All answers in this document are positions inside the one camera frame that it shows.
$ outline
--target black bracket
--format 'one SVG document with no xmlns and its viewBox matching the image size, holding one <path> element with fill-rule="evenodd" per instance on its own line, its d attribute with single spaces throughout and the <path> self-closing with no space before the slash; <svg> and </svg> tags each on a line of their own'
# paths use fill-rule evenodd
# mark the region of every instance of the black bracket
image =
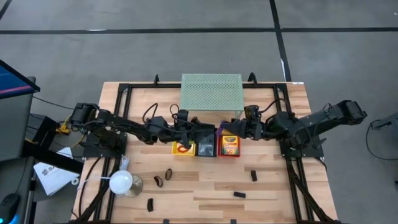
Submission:
<svg viewBox="0 0 398 224">
<path fill-rule="evenodd" d="M 155 75 L 154 86 L 157 86 L 159 82 L 159 74 Z"/>
<path fill-rule="evenodd" d="M 248 82 L 253 82 L 254 86 L 256 86 L 256 87 L 258 86 L 257 77 L 256 77 L 256 75 L 253 72 L 250 73 L 249 78 L 248 78 Z"/>
<path fill-rule="evenodd" d="M 282 92 L 287 92 L 287 85 L 285 83 L 276 83 L 275 84 L 278 90 Z"/>
<path fill-rule="evenodd" d="M 118 88 L 118 93 L 123 92 L 124 90 L 126 90 L 127 88 L 129 88 L 130 84 L 128 83 L 121 83 L 119 84 L 119 88 Z"/>
</svg>

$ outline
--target yellow connector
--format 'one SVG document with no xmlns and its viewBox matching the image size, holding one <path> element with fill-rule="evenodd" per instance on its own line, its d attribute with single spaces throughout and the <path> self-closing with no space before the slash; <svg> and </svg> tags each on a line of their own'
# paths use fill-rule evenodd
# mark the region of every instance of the yellow connector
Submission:
<svg viewBox="0 0 398 224">
<path fill-rule="evenodd" d="M 70 130 L 68 129 L 68 122 L 69 122 L 70 116 L 63 122 L 61 125 L 61 128 L 57 128 L 55 132 L 57 134 L 64 134 L 64 135 L 69 135 Z"/>
</svg>

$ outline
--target white paper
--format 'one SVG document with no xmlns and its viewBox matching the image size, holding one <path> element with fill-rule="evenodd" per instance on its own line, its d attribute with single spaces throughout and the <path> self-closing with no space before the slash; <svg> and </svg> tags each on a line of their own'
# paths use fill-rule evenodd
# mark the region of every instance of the white paper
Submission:
<svg viewBox="0 0 398 224">
<path fill-rule="evenodd" d="M 70 147 L 63 148 L 62 150 L 58 151 L 58 153 L 62 156 L 73 159 Z M 79 176 L 79 174 L 74 172 L 59 169 L 43 162 L 34 165 L 33 168 L 35 169 L 35 172 L 39 177 L 47 195 L 53 195 L 55 192 L 59 191 L 62 187 L 71 182 L 74 178 Z"/>
</svg>

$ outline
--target computer mouse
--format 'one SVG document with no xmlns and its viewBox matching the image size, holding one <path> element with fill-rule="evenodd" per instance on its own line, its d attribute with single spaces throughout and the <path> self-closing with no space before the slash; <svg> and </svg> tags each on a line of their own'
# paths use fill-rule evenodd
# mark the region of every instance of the computer mouse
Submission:
<svg viewBox="0 0 398 224">
<path fill-rule="evenodd" d="M 18 194 L 7 195 L 0 203 L 0 223 L 10 223 L 17 213 L 19 200 Z"/>
</svg>

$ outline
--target small black block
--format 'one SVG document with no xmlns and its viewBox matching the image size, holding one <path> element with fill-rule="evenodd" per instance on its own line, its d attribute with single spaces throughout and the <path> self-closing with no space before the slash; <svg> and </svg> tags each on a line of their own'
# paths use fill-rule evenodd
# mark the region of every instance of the small black block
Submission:
<svg viewBox="0 0 398 224">
<path fill-rule="evenodd" d="M 251 179 L 253 180 L 253 182 L 257 181 L 257 173 L 255 170 L 251 171 Z"/>
<path fill-rule="evenodd" d="M 234 192 L 234 196 L 235 197 L 246 198 L 246 194 L 245 193 L 241 193 L 241 192 Z"/>
<path fill-rule="evenodd" d="M 153 198 L 148 199 L 147 208 L 148 208 L 148 212 L 151 212 L 154 210 L 154 199 Z"/>
</svg>

